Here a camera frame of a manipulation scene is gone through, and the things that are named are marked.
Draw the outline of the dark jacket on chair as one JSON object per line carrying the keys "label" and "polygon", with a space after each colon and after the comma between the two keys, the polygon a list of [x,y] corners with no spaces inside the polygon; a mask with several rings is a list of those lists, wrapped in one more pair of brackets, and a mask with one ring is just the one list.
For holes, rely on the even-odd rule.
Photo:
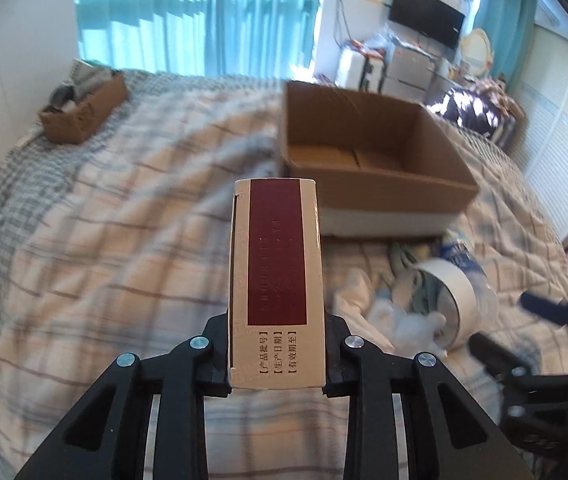
{"label": "dark jacket on chair", "polygon": [[451,124],[470,130],[507,151],[525,132],[528,117],[517,101],[506,93],[502,75],[480,79],[468,88],[452,88],[427,108]]}

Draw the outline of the clear bottle with blue label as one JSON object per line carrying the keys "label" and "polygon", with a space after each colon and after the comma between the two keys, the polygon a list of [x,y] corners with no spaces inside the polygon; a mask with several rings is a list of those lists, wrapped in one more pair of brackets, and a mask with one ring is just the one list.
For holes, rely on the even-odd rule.
{"label": "clear bottle with blue label", "polygon": [[476,309],[479,315],[479,330],[490,330],[498,313],[499,299],[490,284],[487,274],[474,256],[474,244],[460,229],[448,229],[439,246],[439,256],[453,263],[472,285]]}

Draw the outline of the round vanity mirror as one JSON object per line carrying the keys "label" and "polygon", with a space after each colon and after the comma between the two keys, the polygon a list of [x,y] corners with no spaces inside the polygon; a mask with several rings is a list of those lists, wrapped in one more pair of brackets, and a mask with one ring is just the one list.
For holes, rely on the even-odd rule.
{"label": "round vanity mirror", "polygon": [[486,76],[493,65],[494,52],[486,32],[474,28],[460,43],[461,61],[468,65],[470,76]]}

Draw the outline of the small cardboard box with items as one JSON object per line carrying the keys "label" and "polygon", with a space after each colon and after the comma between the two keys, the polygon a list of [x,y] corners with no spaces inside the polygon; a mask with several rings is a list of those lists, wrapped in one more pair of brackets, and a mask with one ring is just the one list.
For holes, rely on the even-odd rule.
{"label": "small cardboard box with items", "polygon": [[127,98],[122,70],[76,58],[64,81],[38,112],[44,136],[54,144],[90,139]]}

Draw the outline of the black wall television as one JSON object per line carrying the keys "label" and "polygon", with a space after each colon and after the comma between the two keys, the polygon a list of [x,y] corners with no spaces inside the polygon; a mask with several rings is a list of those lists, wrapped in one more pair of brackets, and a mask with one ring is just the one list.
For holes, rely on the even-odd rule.
{"label": "black wall television", "polygon": [[455,49],[465,15],[441,0],[392,0],[388,20]]}

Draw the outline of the plaid bed blanket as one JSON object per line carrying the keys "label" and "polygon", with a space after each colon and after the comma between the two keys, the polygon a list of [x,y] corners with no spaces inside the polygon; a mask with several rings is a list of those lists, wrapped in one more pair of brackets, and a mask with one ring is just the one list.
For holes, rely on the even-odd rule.
{"label": "plaid bed blanket", "polygon": [[[279,169],[281,82],[124,77],[92,139],[33,127],[0,164],[0,479],[119,354],[168,352],[225,310],[234,182]],[[455,223],[498,293],[491,336],[568,374],[568,330],[517,306],[528,289],[568,300],[558,236],[508,156],[436,121],[479,184]],[[347,411],[320,390],[207,400],[210,478],[341,479]]]}

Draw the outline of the white tape roll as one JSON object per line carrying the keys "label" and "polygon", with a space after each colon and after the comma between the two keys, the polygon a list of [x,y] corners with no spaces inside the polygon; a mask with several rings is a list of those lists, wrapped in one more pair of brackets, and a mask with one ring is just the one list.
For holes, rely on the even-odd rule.
{"label": "white tape roll", "polygon": [[401,271],[391,288],[391,301],[404,311],[444,317],[444,326],[435,342],[444,350],[462,347],[479,327],[475,287],[457,264],[433,258],[412,264]]}

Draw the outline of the large open cardboard box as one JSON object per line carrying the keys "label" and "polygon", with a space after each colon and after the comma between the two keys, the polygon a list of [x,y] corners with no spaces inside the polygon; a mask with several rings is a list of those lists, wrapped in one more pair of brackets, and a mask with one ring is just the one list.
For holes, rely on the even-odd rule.
{"label": "large open cardboard box", "polygon": [[282,164],[314,180],[324,236],[436,237],[479,192],[445,126],[416,102],[290,81]]}

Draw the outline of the teal window curtain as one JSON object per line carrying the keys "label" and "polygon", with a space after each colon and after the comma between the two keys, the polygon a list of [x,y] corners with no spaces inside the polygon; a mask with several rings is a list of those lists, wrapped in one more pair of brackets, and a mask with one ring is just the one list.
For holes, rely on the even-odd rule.
{"label": "teal window curtain", "polygon": [[74,0],[81,58],[183,76],[288,79],[312,61],[320,0]]}

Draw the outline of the white suitcase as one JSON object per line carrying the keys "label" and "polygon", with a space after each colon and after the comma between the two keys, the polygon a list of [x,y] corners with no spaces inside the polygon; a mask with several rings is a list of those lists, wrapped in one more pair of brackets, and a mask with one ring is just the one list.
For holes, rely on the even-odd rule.
{"label": "white suitcase", "polygon": [[339,88],[360,90],[367,65],[367,56],[359,50],[341,50],[335,84]]}

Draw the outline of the beige and maroon carton box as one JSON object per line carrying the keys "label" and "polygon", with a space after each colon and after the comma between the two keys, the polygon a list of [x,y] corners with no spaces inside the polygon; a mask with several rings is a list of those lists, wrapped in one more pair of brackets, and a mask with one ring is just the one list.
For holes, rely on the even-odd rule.
{"label": "beige and maroon carton box", "polygon": [[236,181],[227,333],[232,387],[324,386],[325,306],[314,181]]}

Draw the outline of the white lace cloth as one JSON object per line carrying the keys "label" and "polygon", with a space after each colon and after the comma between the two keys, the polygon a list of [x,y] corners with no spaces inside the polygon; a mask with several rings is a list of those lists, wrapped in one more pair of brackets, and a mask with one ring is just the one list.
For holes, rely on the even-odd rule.
{"label": "white lace cloth", "polygon": [[378,297],[361,269],[350,269],[345,283],[334,292],[333,313],[346,321],[352,335],[361,336],[385,353],[412,359],[429,352],[447,359],[447,350],[435,342],[446,318],[439,312],[407,312],[388,298]]}

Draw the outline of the teal right curtain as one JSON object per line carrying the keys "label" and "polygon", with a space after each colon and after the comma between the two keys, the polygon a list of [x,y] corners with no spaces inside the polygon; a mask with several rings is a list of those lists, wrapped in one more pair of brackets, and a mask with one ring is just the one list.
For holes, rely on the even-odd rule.
{"label": "teal right curtain", "polygon": [[519,81],[534,34],[538,0],[480,0],[474,25],[489,38],[493,50],[490,75],[505,76],[506,90]]}

